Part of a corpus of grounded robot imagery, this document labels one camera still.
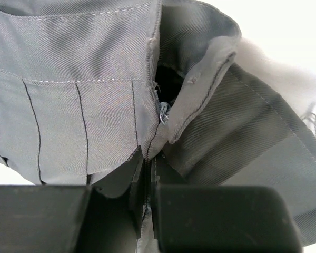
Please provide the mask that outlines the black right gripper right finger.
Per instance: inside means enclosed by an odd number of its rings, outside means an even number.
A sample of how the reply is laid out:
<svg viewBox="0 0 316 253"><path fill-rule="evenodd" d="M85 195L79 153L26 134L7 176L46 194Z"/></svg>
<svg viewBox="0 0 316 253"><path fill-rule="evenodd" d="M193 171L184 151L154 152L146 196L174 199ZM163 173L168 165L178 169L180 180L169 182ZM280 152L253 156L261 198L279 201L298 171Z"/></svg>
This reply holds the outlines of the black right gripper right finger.
<svg viewBox="0 0 316 253"><path fill-rule="evenodd" d="M158 155L151 194L160 252L302 251L288 208L271 188L191 185Z"/></svg>

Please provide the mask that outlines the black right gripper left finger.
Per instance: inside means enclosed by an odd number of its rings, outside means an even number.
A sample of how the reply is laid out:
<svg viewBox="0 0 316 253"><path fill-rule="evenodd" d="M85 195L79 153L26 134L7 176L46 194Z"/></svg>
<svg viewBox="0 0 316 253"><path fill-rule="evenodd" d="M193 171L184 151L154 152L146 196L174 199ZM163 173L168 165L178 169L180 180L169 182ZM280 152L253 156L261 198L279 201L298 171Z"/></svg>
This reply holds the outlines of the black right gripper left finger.
<svg viewBox="0 0 316 253"><path fill-rule="evenodd" d="M0 252L135 252L143 162L137 149L91 186L0 186Z"/></svg>

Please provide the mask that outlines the grey pleated skirt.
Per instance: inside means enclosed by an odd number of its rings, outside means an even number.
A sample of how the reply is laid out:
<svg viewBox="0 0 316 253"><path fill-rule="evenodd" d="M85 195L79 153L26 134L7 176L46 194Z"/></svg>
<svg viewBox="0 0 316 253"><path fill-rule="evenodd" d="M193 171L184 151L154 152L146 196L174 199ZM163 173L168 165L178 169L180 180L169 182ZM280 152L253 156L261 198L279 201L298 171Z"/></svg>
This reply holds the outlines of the grey pleated skirt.
<svg viewBox="0 0 316 253"><path fill-rule="evenodd" d="M163 151L189 183L279 190L315 243L316 134L240 39L198 1L0 1L0 163L83 185Z"/></svg>

